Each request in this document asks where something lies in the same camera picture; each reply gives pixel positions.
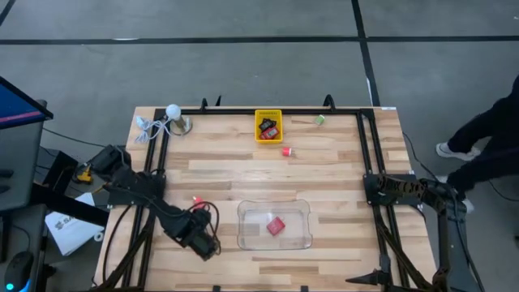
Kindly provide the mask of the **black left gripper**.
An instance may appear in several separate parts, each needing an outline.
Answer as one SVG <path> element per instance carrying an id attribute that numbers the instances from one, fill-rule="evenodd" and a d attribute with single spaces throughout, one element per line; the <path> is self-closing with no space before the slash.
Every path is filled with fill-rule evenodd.
<path id="1" fill-rule="evenodd" d="M 187 212 L 174 225 L 174 238 L 181 247 L 189 247 L 202 260 L 210 260 L 218 250 L 216 236 L 210 234 L 212 216 L 207 210 Z"/>

